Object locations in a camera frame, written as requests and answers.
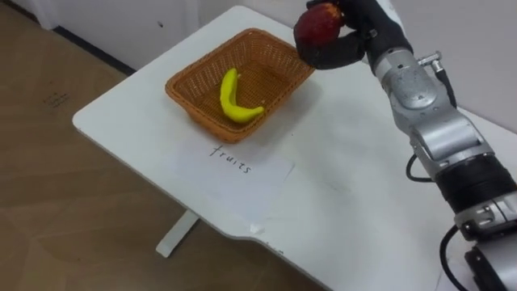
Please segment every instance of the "wooden floor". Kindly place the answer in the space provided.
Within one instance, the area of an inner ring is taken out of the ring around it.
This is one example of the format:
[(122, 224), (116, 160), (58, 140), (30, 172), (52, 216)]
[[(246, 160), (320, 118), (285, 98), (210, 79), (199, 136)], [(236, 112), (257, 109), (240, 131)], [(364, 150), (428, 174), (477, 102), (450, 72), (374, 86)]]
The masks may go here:
[(71, 124), (122, 80), (0, 2), (0, 290), (321, 290), (204, 223), (154, 252), (182, 208)]

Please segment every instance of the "banana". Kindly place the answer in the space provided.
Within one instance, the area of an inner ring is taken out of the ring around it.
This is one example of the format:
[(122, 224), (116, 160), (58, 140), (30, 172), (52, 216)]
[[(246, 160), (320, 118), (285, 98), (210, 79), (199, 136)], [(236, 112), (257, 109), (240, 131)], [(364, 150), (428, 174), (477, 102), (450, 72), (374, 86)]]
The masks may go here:
[(221, 84), (221, 106), (225, 115), (231, 120), (245, 124), (264, 112), (264, 108), (242, 108), (237, 105), (237, 69), (226, 72)]

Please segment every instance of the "wicker basket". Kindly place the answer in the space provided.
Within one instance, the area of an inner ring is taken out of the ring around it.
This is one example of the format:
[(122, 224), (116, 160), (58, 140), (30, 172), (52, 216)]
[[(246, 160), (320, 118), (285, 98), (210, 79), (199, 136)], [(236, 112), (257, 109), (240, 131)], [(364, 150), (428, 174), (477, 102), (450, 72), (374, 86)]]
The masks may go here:
[[(240, 74), (237, 104), (265, 109), (248, 124), (233, 122), (221, 108), (221, 81), (231, 68)], [(251, 28), (177, 73), (167, 82), (166, 92), (210, 133), (236, 143), (266, 121), (313, 71), (290, 44)]]

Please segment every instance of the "apple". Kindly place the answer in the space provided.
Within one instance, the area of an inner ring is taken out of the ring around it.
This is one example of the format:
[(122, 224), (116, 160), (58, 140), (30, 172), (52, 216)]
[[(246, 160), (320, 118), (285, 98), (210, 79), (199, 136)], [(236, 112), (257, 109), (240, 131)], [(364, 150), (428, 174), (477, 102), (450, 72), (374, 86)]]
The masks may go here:
[(339, 7), (332, 3), (318, 4), (300, 16), (294, 27), (294, 37), (297, 43), (323, 46), (339, 37), (342, 25)]

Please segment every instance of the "black cable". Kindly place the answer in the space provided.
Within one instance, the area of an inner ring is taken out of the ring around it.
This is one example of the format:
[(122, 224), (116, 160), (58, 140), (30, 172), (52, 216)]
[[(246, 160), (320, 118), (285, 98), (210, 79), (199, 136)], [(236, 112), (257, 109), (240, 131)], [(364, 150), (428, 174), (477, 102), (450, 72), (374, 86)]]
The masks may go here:
[(410, 179), (411, 181), (419, 182), (419, 183), (433, 183), (433, 180), (431, 178), (419, 178), (419, 177), (415, 177), (411, 174), (411, 168), (413, 167), (414, 161), (416, 159), (417, 159), (417, 155), (413, 154), (411, 156), (410, 160), (407, 162), (407, 166), (406, 166), (407, 178)]
[(451, 283), (460, 291), (468, 291), (463, 285), (454, 277), (447, 261), (447, 245), (451, 241), (451, 238), (458, 232), (458, 227), (453, 226), (442, 238), (442, 242), (439, 245), (439, 261), (442, 264), (443, 271)]
[(438, 73), (435, 73), (437, 79), (439, 79), (447, 89), (447, 95), (449, 96), (449, 101), (454, 108), (458, 107), (458, 103), (456, 102), (456, 96), (454, 95), (454, 90), (452, 89), (451, 81), (447, 76), (447, 72), (445, 70), (441, 70)]

